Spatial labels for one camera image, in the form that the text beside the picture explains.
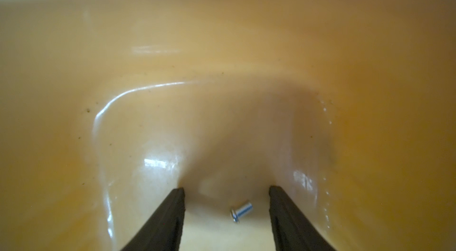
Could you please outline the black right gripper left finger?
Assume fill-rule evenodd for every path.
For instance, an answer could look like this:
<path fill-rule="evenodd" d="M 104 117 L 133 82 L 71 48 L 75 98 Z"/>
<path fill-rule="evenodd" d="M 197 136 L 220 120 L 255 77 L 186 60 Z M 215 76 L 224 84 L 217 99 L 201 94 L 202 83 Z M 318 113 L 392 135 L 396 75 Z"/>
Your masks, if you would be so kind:
<path fill-rule="evenodd" d="M 171 190 L 123 251 L 178 251 L 185 218 L 185 191 Z"/>

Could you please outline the short silver screw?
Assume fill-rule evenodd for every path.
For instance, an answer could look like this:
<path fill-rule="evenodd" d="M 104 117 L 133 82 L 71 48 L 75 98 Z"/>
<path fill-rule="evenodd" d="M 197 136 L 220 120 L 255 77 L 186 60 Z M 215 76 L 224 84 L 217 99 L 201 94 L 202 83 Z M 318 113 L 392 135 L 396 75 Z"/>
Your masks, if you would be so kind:
<path fill-rule="evenodd" d="M 234 223 L 238 223 L 242 217 L 249 214 L 253 210 L 253 205 L 247 201 L 238 207 L 233 207 L 230 210 L 230 215 Z"/>

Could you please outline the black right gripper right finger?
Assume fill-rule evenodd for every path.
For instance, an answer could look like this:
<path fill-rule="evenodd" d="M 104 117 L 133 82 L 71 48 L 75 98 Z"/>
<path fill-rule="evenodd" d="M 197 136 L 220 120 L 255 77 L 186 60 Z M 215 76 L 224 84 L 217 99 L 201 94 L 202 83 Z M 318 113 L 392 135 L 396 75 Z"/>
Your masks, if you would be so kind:
<path fill-rule="evenodd" d="M 279 186 L 269 188 L 270 218 L 277 251 L 335 251 Z"/>

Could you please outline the yellow plastic storage box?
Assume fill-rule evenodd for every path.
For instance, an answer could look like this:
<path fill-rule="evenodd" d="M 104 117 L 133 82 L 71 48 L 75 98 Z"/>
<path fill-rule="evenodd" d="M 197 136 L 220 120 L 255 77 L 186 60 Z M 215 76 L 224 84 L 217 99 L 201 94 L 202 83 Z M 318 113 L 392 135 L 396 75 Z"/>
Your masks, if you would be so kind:
<path fill-rule="evenodd" d="M 453 251 L 456 0 L 1 4 L 2 250 L 120 250 L 183 187 L 183 251 L 271 251 L 271 185 L 340 251 Z"/>

